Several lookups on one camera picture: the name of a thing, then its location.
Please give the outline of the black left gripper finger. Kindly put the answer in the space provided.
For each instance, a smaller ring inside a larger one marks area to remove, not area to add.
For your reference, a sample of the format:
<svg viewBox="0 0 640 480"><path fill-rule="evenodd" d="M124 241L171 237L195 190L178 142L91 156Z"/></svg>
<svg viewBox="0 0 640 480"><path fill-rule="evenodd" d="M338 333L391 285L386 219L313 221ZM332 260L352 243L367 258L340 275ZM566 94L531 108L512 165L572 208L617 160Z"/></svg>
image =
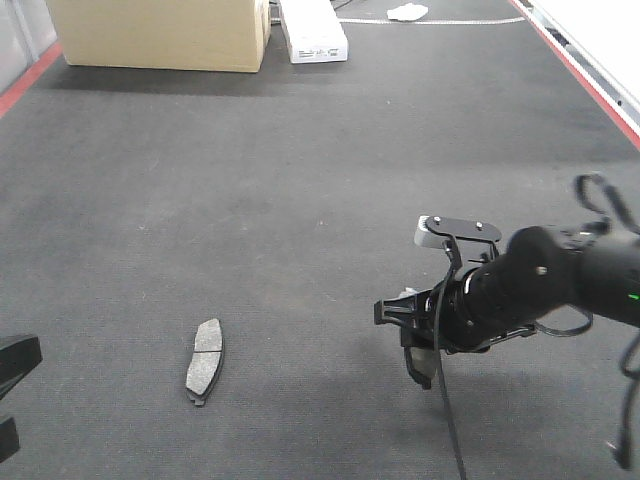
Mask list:
<svg viewBox="0 0 640 480"><path fill-rule="evenodd" d="M16 422L11 416L2 416L0 420L0 462L11 458L20 449Z"/></svg>
<svg viewBox="0 0 640 480"><path fill-rule="evenodd" d="M24 334L2 337L1 398L4 398L41 362L41 345L37 335Z"/></svg>

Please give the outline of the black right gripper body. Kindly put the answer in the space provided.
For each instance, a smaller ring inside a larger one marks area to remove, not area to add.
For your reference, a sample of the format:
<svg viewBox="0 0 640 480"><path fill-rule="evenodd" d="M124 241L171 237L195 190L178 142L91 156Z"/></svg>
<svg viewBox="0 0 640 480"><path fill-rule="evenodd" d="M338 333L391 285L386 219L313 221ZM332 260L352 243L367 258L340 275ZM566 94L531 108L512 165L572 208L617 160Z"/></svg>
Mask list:
<svg viewBox="0 0 640 480"><path fill-rule="evenodd" d="M460 280L431 290L406 292L409 322L428 346L439 342L452 352L486 349L535 321L535 266L486 264Z"/></svg>

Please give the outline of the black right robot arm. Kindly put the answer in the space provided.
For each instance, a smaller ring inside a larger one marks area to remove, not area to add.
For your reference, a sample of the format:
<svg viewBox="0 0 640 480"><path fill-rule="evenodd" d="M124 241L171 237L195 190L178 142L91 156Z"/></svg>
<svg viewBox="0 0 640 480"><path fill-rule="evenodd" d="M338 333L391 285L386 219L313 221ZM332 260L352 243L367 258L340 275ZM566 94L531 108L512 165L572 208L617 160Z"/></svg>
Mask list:
<svg viewBox="0 0 640 480"><path fill-rule="evenodd" d="M484 353L541 331L547 314L570 306L587 317L639 324L639 239L620 232L529 227L507 250L483 254L433 289L374 305L377 325L401 330L406 351Z"/></svg>

